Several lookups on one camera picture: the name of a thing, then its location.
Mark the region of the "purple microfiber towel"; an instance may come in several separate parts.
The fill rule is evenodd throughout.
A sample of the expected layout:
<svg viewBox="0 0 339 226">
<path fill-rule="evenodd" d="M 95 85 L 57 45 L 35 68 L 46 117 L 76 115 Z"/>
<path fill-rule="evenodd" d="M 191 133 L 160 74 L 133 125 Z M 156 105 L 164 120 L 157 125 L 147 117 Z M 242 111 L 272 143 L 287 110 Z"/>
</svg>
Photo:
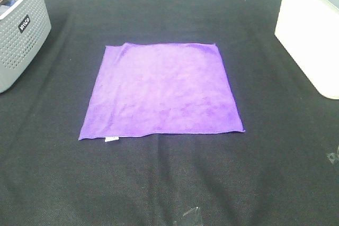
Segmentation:
<svg viewBox="0 0 339 226">
<path fill-rule="evenodd" d="M 106 46 L 80 139 L 244 132 L 215 44 Z"/>
</svg>

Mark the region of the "clear tape piece front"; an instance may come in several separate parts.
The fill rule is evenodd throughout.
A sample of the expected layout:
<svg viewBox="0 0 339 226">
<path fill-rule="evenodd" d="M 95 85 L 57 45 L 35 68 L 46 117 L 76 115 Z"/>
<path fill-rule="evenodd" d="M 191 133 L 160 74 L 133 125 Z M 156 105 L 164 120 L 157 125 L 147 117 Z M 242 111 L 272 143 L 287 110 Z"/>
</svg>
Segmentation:
<svg viewBox="0 0 339 226">
<path fill-rule="evenodd" d="M 172 223 L 172 226 L 202 226 L 201 209 L 194 207 L 183 213 L 176 221 Z"/>
</svg>

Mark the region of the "clear tape piece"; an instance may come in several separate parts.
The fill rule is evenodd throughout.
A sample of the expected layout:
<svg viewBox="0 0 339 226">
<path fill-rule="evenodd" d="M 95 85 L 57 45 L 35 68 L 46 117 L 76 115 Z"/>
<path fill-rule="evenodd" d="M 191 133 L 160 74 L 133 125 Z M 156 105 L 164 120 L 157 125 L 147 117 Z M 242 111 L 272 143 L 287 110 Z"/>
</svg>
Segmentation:
<svg viewBox="0 0 339 226">
<path fill-rule="evenodd" d="M 201 209 L 194 207 L 183 213 L 176 221 L 172 223 L 172 226 L 202 226 Z"/>
<path fill-rule="evenodd" d="M 333 165 L 338 164 L 339 162 L 338 154 L 339 154 L 339 147 L 337 147 L 337 152 L 328 153 L 326 155 L 328 160 L 331 162 L 331 164 Z"/>
</svg>

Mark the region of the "black fabric table mat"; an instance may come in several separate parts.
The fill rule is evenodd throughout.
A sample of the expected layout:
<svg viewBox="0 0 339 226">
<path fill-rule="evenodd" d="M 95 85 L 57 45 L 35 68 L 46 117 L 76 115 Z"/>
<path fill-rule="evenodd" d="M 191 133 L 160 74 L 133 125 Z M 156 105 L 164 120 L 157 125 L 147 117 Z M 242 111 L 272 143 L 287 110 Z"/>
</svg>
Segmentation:
<svg viewBox="0 0 339 226">
<path fill-rule="evenodd" d="M 274 36 L 281 0 L 45 0 L 1 94 L 1 225 L 338 225 L 338 101 Z M 216 44 L 245 133 L 79 141 L 105 46 Z"/>
</svg>

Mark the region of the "white plastic storage box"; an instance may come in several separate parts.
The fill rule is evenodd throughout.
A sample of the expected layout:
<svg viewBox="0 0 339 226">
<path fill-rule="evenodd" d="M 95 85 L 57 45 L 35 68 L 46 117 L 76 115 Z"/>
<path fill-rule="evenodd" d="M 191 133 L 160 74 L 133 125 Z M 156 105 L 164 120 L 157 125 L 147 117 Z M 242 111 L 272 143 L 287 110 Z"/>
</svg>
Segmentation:
<svg viewBox="0 0 339 226">
<path fill-rule="evenodd" d="M 338 99 L 338 0 L 281 0 L 274 34 L 318 92 Z"/>
</svg>

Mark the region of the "grey perforated plastic basket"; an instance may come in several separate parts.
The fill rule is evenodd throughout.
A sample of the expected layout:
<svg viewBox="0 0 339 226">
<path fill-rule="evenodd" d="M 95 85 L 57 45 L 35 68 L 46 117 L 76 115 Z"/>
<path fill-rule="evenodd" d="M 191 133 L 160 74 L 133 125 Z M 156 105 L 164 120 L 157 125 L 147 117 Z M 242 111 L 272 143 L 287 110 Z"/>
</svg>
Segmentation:
<svg viewBox="0 0 339 226">
<path fill-rule="evenodd" d="M 51 31 L 44 0 L 12 1 L 1 14 L 1 93 L 21 76 Z"/>
</svg>

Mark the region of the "clear tape piece right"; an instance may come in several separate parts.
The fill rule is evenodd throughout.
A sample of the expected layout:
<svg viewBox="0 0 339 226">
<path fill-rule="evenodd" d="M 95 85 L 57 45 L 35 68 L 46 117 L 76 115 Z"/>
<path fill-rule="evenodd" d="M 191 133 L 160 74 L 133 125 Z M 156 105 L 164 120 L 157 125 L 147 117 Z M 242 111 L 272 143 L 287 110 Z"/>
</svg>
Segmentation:
<svg viewBox="0 0 339 226">
<path fill-rule="evenodd" d="M 337 147 L 337 152 L 328 153 L 326 155 L 328 160 L 331 162 L 331 164 L 333 165 L 338 164 L 339 162 L 338 154 L 339 154 L 339 147 Z"/>
</svg>

